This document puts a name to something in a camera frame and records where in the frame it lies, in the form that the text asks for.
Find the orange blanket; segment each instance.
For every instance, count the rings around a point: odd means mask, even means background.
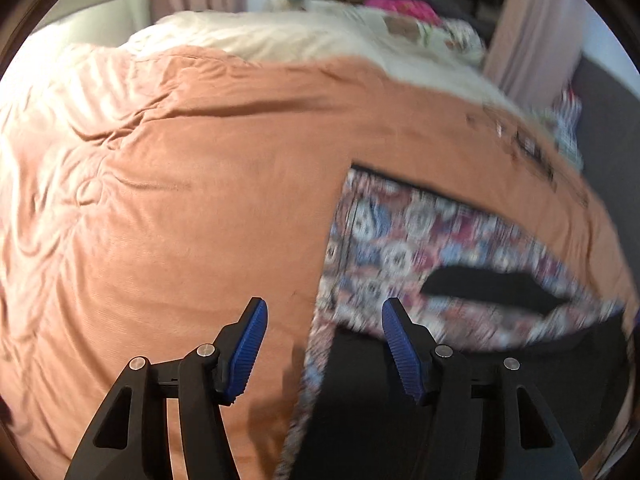
[[[493,113],[358,59],[82,54],[0,109],[0,396],[40,480],[63,479],[129,359],[183,357],[253,295],[270,325],[223,417],[241,477],[272,474],[354,160],[520,224],[595,293],[622,298],[630,327],[638,298],[603,205],[552,150],[557,187],[510,150],[515,118],[499,137]]]

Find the blue rubber grip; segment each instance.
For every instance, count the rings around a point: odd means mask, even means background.
[[[404,392],[412,396],[416,402],[420,402],[426,393],[422,383],[420,359],[389,300],[382,306],[382,330],[394,357]]]
[[[234,402],[244,393],[266,331],[267,304],[261,300],[229,361],[229,378],[223,394],[227,402]]]

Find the silver pin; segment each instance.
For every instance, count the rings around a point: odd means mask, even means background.
[[[129,361],[129,368],[132,370],[140,370],[146,364],[146,360],[143,357],[134,357]]]
[[[210,343],[198,346],[198,355],[200,357],[209,357],[216,351],[216,347]]]
[[[439,355],[440,357],[451,357],[453,355],[453,350],[450,346],[438,345],[436,346],[436,355]]]
[[[513,357],[507,357],[504,360],[504,367],[507,370],[518,370],[520,368],[520,361]]]

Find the white comforter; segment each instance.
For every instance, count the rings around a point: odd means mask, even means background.
[[[362,56],[395,79],[518,113],[477,70],[348,15],[178,12],[135,33],[121,48],[148,56],[182,44],[220,48],[248,61]]]

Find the pink pillow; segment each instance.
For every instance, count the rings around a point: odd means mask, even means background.
[[[439,27],[442,20],[429,4],[421,0],[365,0],[365,6],[376,9],[388,10],[396,14],[411,16],[416,20]]]

